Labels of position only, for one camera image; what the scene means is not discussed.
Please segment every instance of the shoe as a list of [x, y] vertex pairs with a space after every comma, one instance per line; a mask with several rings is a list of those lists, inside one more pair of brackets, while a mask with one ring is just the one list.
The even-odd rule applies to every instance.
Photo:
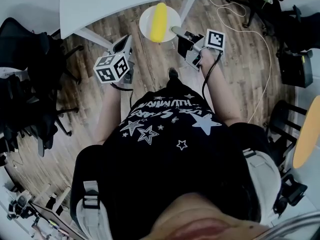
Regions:
[[179, 73], [178, 73], [178, 71], [175, 70], [174, 67], [169, 68], [168, 76], [169, 76], [169, 79], [171, 79], [171, 78], [178, 78], [179, 79]]

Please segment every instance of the person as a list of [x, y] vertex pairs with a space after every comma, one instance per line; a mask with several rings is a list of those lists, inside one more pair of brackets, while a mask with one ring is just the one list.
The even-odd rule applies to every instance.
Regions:
[[[206, 76], [215, 59], [201, 55]], [[122, 122], [120, 91], [106, 87], [96, 144], [75, 163], [72, 218], [84, 181], [97, 181], [114, 240], [255, 238], [268, 228], [243, 150], [269, 154], [264, 130], [243, 122], [218, 65], [207, 82], [214, 112], [174, 68], [168, 74]]]

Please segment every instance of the table leg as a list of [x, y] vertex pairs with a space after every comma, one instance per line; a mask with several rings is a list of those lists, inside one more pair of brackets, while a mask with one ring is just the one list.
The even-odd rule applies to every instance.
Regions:
[[179, 11], [179, 15], [181, 18], [181, 24], [185, 21], [188, 12], [190, 11], [191, 6], [193, 5], [195, 0], [183, 0], [181, 9]]
[[98, 45], [101, 45], [108, 50], [111, 48], [112, 43], [109, 42], [108, 40], [104, 39], [102, 36], [98, 35], [97, 33], [91, 31], [90, 29], [84, 27], [78, 31], [75, 32], [80, 37], [83, 37], [85, 39], [88, 39]]

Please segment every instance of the floor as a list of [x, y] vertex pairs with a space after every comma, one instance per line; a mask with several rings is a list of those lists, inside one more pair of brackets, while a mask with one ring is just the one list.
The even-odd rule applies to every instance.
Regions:
[[[178, 11], [181, 1], [165, 2]], [[225, 3], [225, 0], [214, 1], [216, 4]], [[178, 69], [182, 82], [199, 93], [204, 81], [202, 74], [188, 66], [177, 53], [177, 38], [158, 44], [152, 43], [141, 34], [139, 18], [144, 10], [154, 4], [144, 4], [121, 11], [89, 26], [91, 30], [112, 42], [124, 35], [132, 35], [131, 61], [135, 63], [133, 103], [147, 91], [156, 91], [164, 87], [168, 80], [169, 67]], [[243, 9], [236, 5], [231, 7], [239, 14], [243, 13]], [[227, 25], [245, 30], [241, 27], [244, 18], [232, 14], [229, 10], [219, 11]], [[269, 54], [264, 41], [255, 33], [237, 33], [223, 26], [217, 16], [217, 8], [209, 0], [195, 1], [183, 27], [194, 34], [205, 35], [208, 28], [226, 33], [225, 53], [220, 65], [240, 104], [243, 118], [248, 120], [254, 112], [269, 76]], [[255, 18], [249, 30], [261, 33], [261, 21]], [[284, 99], [294, 104], [295, 99], [294, 87], [281, 83], [278, 60], [275, 56], [278, 48], [277, 40], [274, 37], [267, 37], [266, 42], [272, 55], [271, 76], [263, 100], [252, 120], [252, 123], [260, 126], [268, 121], [277, 101]], [[59, 108], [79, 107], [78, 113], [68, 113], [61, 118], [67, 131], [72, 131], [72, 136], [65, 136], [59, 129], [54, 136], [52, 149], [46, 150], [43, 158], [38, 156], [37, 142], [33, 137], [19, 138], [20, 156], [18, 153], [12, 153], [6, 166], [12, 178], [30, 190], [33, 195], [38, 195], [48, 183], [52, 185], [52, 191], [57, 194], [71, 186], [75, 160], [83, 148], [93, 143], [93, 130], [102, 105], [104, 86], [98, 82], [93, 66], [96, 59], [103, 54], [104, 48], [76, 35], [68, 37], [65, 45], [67, 51], [77, 45], [84, 46], [84, 51], [77, 52], [68, 60], [68, 69], [75, 76], [81, 76], [81, 84], [76, 85], [68, 77], [63, 76], [61, 79], [63, 88], [58, 97]], [[123, 92], [121, 95], [121, 113], [122, 118], [125, 118], [129, 112], [129, 93]], [[41, 202], [45, 203], [48, 199], [49, 197], [45, 196]]]

